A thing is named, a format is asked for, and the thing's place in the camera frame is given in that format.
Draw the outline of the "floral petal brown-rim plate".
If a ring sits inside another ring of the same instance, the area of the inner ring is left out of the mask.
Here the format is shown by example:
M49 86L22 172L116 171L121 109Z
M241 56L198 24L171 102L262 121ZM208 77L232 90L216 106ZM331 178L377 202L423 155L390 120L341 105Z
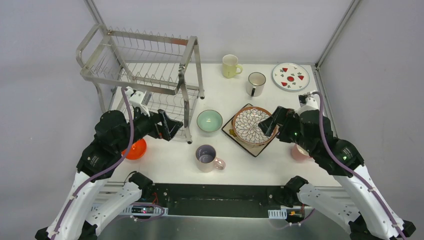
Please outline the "floral petal brown-rim plate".
M266 136L259 127L259 123L270 116L271 113L261 107L244 107L235 114L232 120L232 129L236 136L246 144L267 144L276 136L278 128L274 128L271 136Z

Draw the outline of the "watermelon pattern round plate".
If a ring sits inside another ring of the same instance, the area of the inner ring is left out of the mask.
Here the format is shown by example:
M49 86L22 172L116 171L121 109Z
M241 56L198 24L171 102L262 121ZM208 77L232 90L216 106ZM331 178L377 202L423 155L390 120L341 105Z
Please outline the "watermelon pattern round plate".
M310 83L310 75L307 70L291 62L276 65L272 71L273 82L281 89L289 92L304 90Z

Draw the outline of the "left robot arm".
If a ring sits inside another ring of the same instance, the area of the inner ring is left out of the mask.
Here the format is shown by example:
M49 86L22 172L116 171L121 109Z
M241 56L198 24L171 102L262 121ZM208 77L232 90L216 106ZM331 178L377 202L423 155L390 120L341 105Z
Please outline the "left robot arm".
M98 209L91 207L101 188L124 160L123 152L133 143L151 136L170 141L183 127L159 109L149 114L134 109L133 120L127 121L119 110L104 113L95 125L93 141L83 150L67 201L53 223L37 231L37 240L96 240L103 229L127 206L152 198L153 182L134 173L127 183Z

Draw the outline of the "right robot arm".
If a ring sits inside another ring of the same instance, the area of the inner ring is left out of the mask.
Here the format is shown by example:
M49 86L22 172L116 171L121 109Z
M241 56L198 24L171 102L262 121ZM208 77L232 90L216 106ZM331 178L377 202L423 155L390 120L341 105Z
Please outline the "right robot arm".
M259 127L266 136L278 128L281 142L304 149L354 203L354 207L339 203L295 176L283 188L285 206L300 202L313 207L345 229L352 240L406 239L415 232L415 225L401 219L384 200L357 148L333 135L322 107L304 105L298 111L278 107Z

